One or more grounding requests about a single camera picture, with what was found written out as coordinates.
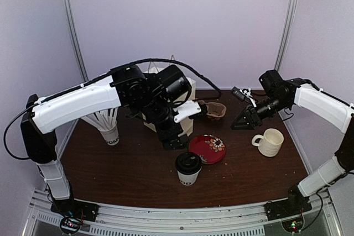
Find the black plastic cup lid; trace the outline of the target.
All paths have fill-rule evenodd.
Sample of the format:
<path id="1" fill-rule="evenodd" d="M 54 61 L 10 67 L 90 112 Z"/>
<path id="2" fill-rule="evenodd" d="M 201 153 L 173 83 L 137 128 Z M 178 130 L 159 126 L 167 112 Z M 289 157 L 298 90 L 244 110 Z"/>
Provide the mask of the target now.
<path id="1" fill-rule="evenodd" d="M 202 160 L 198 154 L 185 152 L 176 158 L 175 168 L 181 174 L 192 175 L 201 170 Z"/>

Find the white paper cup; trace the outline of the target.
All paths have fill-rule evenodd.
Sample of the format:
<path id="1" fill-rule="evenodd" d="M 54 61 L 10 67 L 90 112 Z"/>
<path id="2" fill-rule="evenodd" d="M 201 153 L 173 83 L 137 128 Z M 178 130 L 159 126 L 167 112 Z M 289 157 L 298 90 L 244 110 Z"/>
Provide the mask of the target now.
<path id="1" fill-rule="evenodd" d="M 188 174 L 185 174 L 185 173 L 182 173 L 180 171 L 177 171 L 177 175 L 178 175 L 178 178 L 179 178 L 179 181 L 182 185 L 184 186 L 191 186 L 193 185 L 196 180 L 197 180 L 197 177 L 199 175 L 201 170 L 197 171 L 197 172 L 194 172 L 192 174 L 188 173 Z"/>

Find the paper cup with straws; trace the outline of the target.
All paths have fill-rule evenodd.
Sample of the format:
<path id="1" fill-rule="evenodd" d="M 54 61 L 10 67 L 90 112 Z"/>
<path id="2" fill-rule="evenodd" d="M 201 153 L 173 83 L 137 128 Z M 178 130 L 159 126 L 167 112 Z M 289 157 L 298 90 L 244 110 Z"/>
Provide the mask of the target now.
<path id="1" fill-rule="evenodd" d="M 116 125 L 109 130 L 98 130 L 98 131 L 102 135 L 107 145 L 114 146 L 119 143 L 119 133 Z"/>

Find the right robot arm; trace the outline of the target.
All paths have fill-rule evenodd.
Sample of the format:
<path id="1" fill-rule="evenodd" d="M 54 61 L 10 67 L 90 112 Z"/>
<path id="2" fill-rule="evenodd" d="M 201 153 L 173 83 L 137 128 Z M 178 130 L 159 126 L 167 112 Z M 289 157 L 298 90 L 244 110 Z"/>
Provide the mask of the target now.
<path id="1" fill-rule="evenodd" d="M 277 70 L 266 71 L 259 81 L 267 99 L 245 107 L 232 122 L 231 129 L 254 129 L 276 112 L 296 105 L 317 114 L 345 135 L 334 156 L 292 186 L 287 199 L 265 204 L 268 219 L 273 220 L 311 210 L 311 195 L 353 171 L 353 105 L 324 92 L 308 79 L 284 80 Z"/>

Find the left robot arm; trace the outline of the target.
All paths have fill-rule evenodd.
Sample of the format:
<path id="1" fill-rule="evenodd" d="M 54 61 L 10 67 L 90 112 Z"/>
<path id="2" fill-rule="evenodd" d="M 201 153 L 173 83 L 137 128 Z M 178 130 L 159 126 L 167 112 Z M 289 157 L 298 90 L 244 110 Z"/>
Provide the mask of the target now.
<path id="1" fill-rule="evenodd" d="M 153 123 L 165 150 L 185 148 L 187 136 L 175 120 L 176 99 L 191 93 L 191 84 L 175 65 L 157 74 L 143 73 L 137 65 L 117 67 L 90 83 L 71 88 L 58 97 L 28 99 L 20 129 L 29 158 L 50 188 L 53 203 L 67 216 L 80 210 L 57 157 L 55 129 L 101 110 L 127 107 Z"/>

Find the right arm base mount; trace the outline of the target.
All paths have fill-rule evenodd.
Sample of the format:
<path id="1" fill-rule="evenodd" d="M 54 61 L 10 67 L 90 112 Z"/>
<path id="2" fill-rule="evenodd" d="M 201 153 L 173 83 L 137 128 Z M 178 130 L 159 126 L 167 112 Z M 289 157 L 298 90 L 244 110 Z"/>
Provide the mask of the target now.
<path id="1" fill-rule="evenodd" d="M 264 210 L 269 221 L 283 219 L 312 210 L 311 203 L 301 203 L 300 205 L 291 205 L 288 200 L 269 201 L 264 205 Z"/>

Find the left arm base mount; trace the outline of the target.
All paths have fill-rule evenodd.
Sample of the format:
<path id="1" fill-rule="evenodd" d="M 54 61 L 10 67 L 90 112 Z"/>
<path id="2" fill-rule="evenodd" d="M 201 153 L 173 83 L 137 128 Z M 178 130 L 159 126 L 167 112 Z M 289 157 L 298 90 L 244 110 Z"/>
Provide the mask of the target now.
<path id="1" fill-rule="evenodd" d="M 50 210 L 54 213 L 74 217 L 79 220 L 95 222 L 99 210 L 99 205 L 74 200 L 73 202 L 55 201 Z"/>

